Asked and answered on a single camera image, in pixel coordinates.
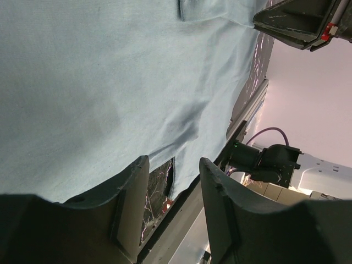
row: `white robot part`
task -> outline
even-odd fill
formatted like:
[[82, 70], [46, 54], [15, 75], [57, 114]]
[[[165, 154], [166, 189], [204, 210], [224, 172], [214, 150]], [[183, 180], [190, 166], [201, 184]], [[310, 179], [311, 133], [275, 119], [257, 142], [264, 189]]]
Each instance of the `white robot part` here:
[[352, 199], [352, 168], [301, 154], [290, 185], [296, 189], [318, 191], [340, 199]]

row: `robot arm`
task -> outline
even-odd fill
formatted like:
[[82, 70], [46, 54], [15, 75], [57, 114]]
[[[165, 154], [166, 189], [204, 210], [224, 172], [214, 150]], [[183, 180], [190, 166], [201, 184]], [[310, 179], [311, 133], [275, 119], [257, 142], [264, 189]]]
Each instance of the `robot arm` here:
[[222, 164], [251, 174], [254, 181], [352, 199], [352, 168], [318, 159], [298, 148], [273, 145], [260, 151], [236, 141]]

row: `light blue cloth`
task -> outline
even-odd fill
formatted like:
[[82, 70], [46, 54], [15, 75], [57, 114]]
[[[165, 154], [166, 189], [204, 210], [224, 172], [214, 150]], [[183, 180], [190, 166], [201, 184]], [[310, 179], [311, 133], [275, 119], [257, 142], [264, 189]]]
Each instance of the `light blue cloth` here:
[[253, 28], [253, 17], [268, 0], [180, 0], [183, 21], [205, 21], [223, 17]]
[[175, 157], [175, 198], [221, 151], [248, 77], [265, 1], [240, 2], [184, 22], [197, 7], [177, 0], [3, 1], [0, 193], [62, 202], [149, 155]]

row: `cable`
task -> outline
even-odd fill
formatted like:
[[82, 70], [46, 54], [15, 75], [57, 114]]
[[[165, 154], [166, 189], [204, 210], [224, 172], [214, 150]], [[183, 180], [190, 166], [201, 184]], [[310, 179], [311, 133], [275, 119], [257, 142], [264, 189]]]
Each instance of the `cable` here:
[[275, 128], [275, 127], [271, 127], [271, 128], [266, 128], [266, 129], [263, 129], [261, 131], [259, 131], [257, 134], [255, 134], [247, 143], [246, 145], [248, 145], [250, 142], [252, 142], [253, 139], [255, 139], [257, 136], [261, 135], [262, 133], [266, 132], [266, 131], [269, 131], [269, 130], [276, 130], [276, 131], [279, 131], [281, 133], [281, 135], [284, 137], [284, 140], [285, 140], [285, 144], [286, 146], [290, 146], [289, 142], [288, 142], [288, 138], [285, 134], [285, 132], [280, 129], [280, 128]]

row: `white wall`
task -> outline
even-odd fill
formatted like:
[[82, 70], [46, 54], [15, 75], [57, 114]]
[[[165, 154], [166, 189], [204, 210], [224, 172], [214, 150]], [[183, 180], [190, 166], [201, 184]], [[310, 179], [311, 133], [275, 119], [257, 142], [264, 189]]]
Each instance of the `white wall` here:
[[[283, 129], [294, 147], [352, 167], [352, 44], [334, 39], [316, 52], [275, 41], [258, 131]], [[256, 143], [283, 144], [269, 131]]]

